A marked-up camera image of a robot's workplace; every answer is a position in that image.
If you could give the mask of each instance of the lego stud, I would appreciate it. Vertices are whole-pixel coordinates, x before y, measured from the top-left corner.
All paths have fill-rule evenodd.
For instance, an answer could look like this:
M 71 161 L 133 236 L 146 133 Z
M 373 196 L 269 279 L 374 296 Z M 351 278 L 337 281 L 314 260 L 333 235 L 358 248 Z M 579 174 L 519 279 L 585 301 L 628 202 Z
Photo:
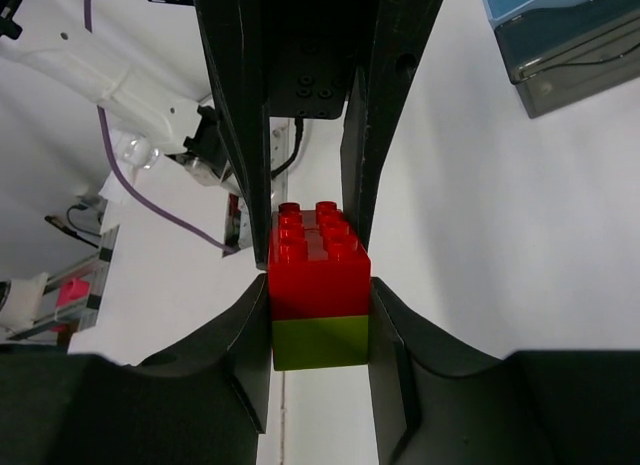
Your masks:
M 278 215 L 278 225 L 288 223 L 302 223 L 302 214 L 300 212 L 282 212 Z
M 284 212 L 299 212 L 300 204 L 296 202 L 285 202 L 278 205 L 278 211 L 280 213 Z
M 278 227 L 280 238 L 304 238 L 304 225 L 301 223 L 284 223 Z
M 318 202 L 316 203 L 316 212 L 329 212 L 331 210 L 337 210 L 338 204 L 336 202 Z
M 286 262 L 300 262 L 307 258 L 307 241 L 300 237 L 280 240 L 280 258 Z
M 342 221 L 342 212 L 340 210 L 329 210 L 328 212 L 319 212 L 316 214 L 316 221 L 322 229 L 323 224 L 327 222 L 340 222 Z
M 349 235 L 349 224 L 345 221 L 325 222 L 320 229 L 325 250 L 329 248 L 329 241 L 335 237 Z
M 336 202 L 318 202 L 316 203 L 316 220 L 320 221 L 320 215 L 326 212 L 332 212 L 338 209 Z
M 355 235 L 333 237 L 328 240 L 329 258 L 343 260 L 353 256 L 358 250 L 358 238 Z

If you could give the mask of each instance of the red lego brick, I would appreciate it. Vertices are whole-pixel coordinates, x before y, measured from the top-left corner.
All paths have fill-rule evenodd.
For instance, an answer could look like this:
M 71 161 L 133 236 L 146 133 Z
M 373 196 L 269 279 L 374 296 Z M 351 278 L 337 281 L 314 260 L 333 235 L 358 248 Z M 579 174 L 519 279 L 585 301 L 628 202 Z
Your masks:
M 269 250 L 272 320 L 368 315 L 371 262 L 336 204 L 279 210 Z
M 60 293 L 58 300 L 56 301 L 56 308 L 67 305 L 79 298 L 84 297 L 89 293 L 89 282 L 80 280 L 79 278 L 72 278 L 70 281 L 60 287 Z M 68 325 L 58 325 L 51 329 L 52 332 L 64 332 L 69 328 Z

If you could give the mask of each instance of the white table surface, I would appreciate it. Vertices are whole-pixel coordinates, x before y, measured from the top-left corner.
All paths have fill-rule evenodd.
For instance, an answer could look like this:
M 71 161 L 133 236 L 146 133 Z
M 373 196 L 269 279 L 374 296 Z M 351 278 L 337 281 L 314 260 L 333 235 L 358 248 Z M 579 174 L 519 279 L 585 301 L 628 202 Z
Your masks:
M 341 125 L 308 121 L 290 200 L 340 201 Z M 639 136 L 639 80 L 529 120 L 481 0 L 445 0 L 383 171 L 374 274 L 498 357 L 638 348 Z M 221 237 L 226 194 L 180 172 L 164 161 L 138 186 Z M 72 349 L 137 363 L 233 304 L 257 271 L 251 251 L 220 260 L 137 205 L 121 212 L 98 324 Z M 285 464 L 376 463 L 366 367 L 285 377 Z M 281 378 L 259 463 L 278 463 Z

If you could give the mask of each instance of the black cable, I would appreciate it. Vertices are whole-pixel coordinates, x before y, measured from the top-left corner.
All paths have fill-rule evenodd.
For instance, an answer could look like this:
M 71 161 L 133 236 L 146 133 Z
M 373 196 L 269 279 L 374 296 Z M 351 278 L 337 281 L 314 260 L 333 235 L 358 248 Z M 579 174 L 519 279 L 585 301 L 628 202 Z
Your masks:
M 278 175 L 284 172 L 287 168 L 291 166 L 293 162 L 295 162 L 296 158 L 298 158 L 298 154 L 300 153 L 300 146 L 302 144 L 302 134 L 304 133 L 304 121 L 300 117 L 296 117 L 294 120 L 296 126 L 296 140 L 293 146 L 293 153 L 287 161 L 280 165 L 275 170 L 271 170 L 271 180 L 274 180 Z
M 624 52 L 621 52 L 621 53 L 618 53 L 617 55 L 614 55 L 613 57 L 604 58 L 602 60 L 595 60 L 593 62 L 557 63 L 555 65 L 551 65 L 549 67 L 542 68 L 542 70 L 536 72 L 536 74 L 537 73 L 542 73 L 542 72 L 548 72 L 549 70 L 554 70 L 556 68 L 593 67 L 593 66 L 598 66 L 598 65 L 604 65 L 606 63 L 615 62 L 616 60 L 621 60 L 621 59 L 631 55 L 633 52 L 635 52 L 639 48 L 640 48 L 640 43 L 634 45 L 633 47 L 631 47 L 630 49 L 628 49 L 628 50 L 626 50 Z
M 67 227 L 62 220 L 60 220 L 58 217 L 54 217 L 53 215 L 47 215 L 46 217 L 44 217 L 45 222 L 47 222 L 49 225 L 54 226 L 55 228 L 57 228 L 58 230 L 60 230 L 62 233 L 64 233 L 65 235 L 67 235 L 68 237 L 74 238 L 75 240 L 78 240 L 82 243 L 86 243 L 87 245 L 92 246 L 93 248 L 100 248 L 97 244 L 81 237 L 80 235 L 78 235 L 76 232 L 74 232 L 73 230 L 71 230 L 69 227 Z
M 67 208 L 67 223 L 71 228 L 73 228 L 77 232 L 86 233 L 87 235 L 91 235 L 92 237 L 100 238 L 100 234 L 85 230 L 84 228 L 80 228 L 75 223 L 73 223 L 73 220 L 71 220 L 71 210 L 82 210 L 82 208 L 80 208 L 78 205 L 72 205 L 71 207 Z
M 0 325 L 0 328 L 4 329 L 5 332 L 8 332 L 12 335 L 15 335 L 16 333 L 20 333 L 17 332 L 16 330 L 14 330 L 13 328 L 9 328 L 6 325 Z M 41 343 L 43 345 L 55 345 L 56 342 L 54 342 L 53 340 L 33 340 L 32 338 L 22 338 L 20 340 L 17 340 L 17 342 L 29 342 L 29 343 Z

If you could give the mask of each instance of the green lego brick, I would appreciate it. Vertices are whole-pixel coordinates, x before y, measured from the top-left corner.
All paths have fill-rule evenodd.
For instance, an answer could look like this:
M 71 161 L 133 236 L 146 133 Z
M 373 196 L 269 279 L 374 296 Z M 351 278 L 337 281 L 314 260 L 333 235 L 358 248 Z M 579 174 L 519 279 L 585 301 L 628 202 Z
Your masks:
M 363 365 L 369 357 L 369 317 L 271 322 L 277 371 Z

